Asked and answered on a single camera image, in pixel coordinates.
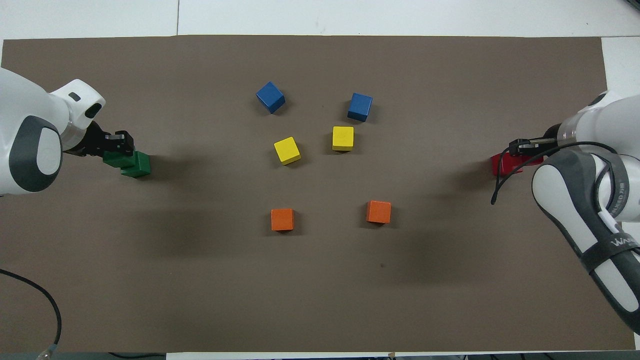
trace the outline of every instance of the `black strap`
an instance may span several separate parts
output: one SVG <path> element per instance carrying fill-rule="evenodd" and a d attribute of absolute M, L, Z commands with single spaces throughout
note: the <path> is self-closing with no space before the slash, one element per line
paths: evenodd
<path fill-rule="evenodd" d="M 590 274 L 602 263 L 611 259 L 613 255 L 620 252 L 640 247 L 640 245 L 627 233 L 611 234 L 605 241 L 599 241 L 594 246 L 582 253 L 580 261 L 582 266 Z"/>

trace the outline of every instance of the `green block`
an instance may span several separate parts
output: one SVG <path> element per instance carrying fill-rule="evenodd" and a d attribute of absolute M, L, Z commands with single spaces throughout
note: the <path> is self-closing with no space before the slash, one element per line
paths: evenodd
<path fill-rule="evenodd" d="M 102 155 L 102 162 L 112 167 L 132 167 L 135 166 L 134 156 L 126 156 L 119 152 L 105 151 Z"/>
<path fill-rule="evenodd" d="M 149 155 L 144 152 L 135 151 L 132 158 L 136 163 L 132 167 L 125 167 L 120 169 L 120 173 L 129 177 L 140 177 L 151 174 L 151 164 L 149 163 Z"/>

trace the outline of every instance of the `red block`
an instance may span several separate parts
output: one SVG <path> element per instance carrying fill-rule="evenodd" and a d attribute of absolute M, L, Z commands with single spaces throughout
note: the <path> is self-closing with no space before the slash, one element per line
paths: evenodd
<path fill-rule="evenodd" d="M 526 156 L 526 155 L 519 155 L 519 156 L 512 156 L 510 153 L 506 153 L 503 157 L 502 157 L 502 168 L 500 170 L 500 176 L 507 176 L 509 175 L 510 172 L 513 171 L 513 169 L 515 169 L 517 166 L 519 166 L 520 164 L 522 164 L 523 162 L 531 159 L 532 156 Z M 493 155 L 491 157 L 491 166 L 492 166 L 492 170 L 493 170 L 493 176 L 497 176 L 498 174 L 498 161 L 500 160 L 500 154 L 496 154 Z M 532 166 L 532 165 L 540 165 L 542 164 L 542 161 L 544 161 L 543 158 L 534 160 L 532 162 L 530 162 L 529 164 L 527 164 L 527 166 Z M 516 171 L 516 174 L 522 172 L 522 169 Z"/>

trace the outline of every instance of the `cable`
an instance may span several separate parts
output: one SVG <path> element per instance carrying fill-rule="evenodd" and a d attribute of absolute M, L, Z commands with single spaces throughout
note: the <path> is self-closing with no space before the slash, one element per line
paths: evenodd
<path fill-rule="evenodd" d="M 593 205 L 598 210 L 598 212 L 602 211 L 602 207 L 600 206 L 600 194 L 599 194 L 600 183 L 602 183 L 602 179 L 604 179 L 604 175 L 606 175 L 610 169 L 611 169 L 611 163 L 605 160 L 604 167 L 598 174 L 595 185 L 593 187 Z"/>
<path fill-rule="evenodd" d="M 13 277 L 16 280 L 20 280 L 25 284 L 34 287 L 36 290 L 41 292 L 47 298 L 47 300 L 51 303 L 51 306 L 53 307 L 53 311 L 56 312 L 56 321 L 58 323 L 57 331 L 56 331 L 56 339 L 53 341 L 54 347 L 57 346 L 58 342 L 60 341 L 60 333 L 62 332 L 62 316 L 60 316 L 60 309 L 58 309 L 58 305 L 56 304 L 56 301 L 53 300 L 53 297 L 51 296 L 51 294 L 47 290 L 45 290 L 42 286 L 27 279 L 26 277 L 22 277 L 18 274 L 14 274 L 10 271 L 3 270 L 3 269 L 0 269 L 0 274 L 7 275 L 8 277 Z"/>
<path fill-rule="evenodd" d="M 509 146 L 507 146 L 506 149 L 504 149 L 501 153 L 500 153 L 500 158 L 498 159 L 498 171 L 496 171 L 496 175 L 495 175 L 495 187 L 498 187 L 498 184 L 500 183 L 500 173 L 502 173 L 502 159 L 504 158 L 504 155 L 507 153 L 507 151 L 510 150 L 510 148 L 512 147 L 518 147 L 521 145 L 527 145 L 528 143 L 531 143 L 531 140 L 527 140 L 527 141 L 521 141 L 521 142 L 517 142 L 513 145 L 509 144 Z"/>
<path fill-rule="evenodd" d="M 159 352 L 150 352 L 148 354 L 142 354 L 142 355 L 120 355 L 120 354 L 116 354 L 114 352 L 109 352 L 109 355 L 113 355 L 115 357 L 119 357 L 120 359 L 143 359 L 145 357 L 164 357 L 165 354 L 160 354 Z"/>
<path fill-rule="evenodd" d="M 574 143 L 568 143 L 568 144 L 564 144 L 564 145 L 560 145 L 557 147 L 554 147 L 552 149 L 549 150 L 545 150 L 535 156 L 532 156 L 529 160 L 523 162 L 522 164 L 518 165 L 517 167 L 515 167 L 507 176 L 504 177 L 504 179 L 502 179 L 502 181 L 496 181 L 496 185 L 495 185 L 495 189 L 493 191 L 493 195 L 491 196 L 491 205 L 495 204 L 495 201 L 498 199 L 498 191 L 500 191 L 500 188 L 502 188 L 502 185 L 504 185 L 504 183 L 511 177 L 513 176 L 513 174 L 515 174 L 516 172 L 518 172 L 518 170 L 520 170 L 521 168 L 527 166 L 528 164 L 532 163 L 533 161 L 536 161 L 548 154 L 551 154 L 552 152 L 556 152 L 558 150 L 561 149 L 565 149 L 567 147 L 572 147 L 572 146 L 578 146 L 578 145 L 593 145 L 593 146 L 597 146 L 597 147 L 601 147 L 603 149 L 608 150 L 609 152 L 613 153 L 613 154 L 617 154 L 618 152 L 612 148 L 611 146 L 605 145 L 603 143 L 599 143 L 599 142 L 574 142 Z M 500 175 L 500 167 L 502 166 L 501 163 L 498 164 L 498 175 Z"/>

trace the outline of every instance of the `white floor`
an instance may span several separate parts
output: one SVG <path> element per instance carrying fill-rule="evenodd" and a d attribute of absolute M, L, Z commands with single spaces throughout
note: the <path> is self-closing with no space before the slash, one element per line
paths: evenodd
<path fill-rule="evenodd" d="M 0 58 L 4 39 L 192 34 L 602 37 L 608 87 L 622 96 L 640 94 L 640 11 L 624 0 L 0 0 Z M 181 353 L 168 359 L 386 355 Z"/>

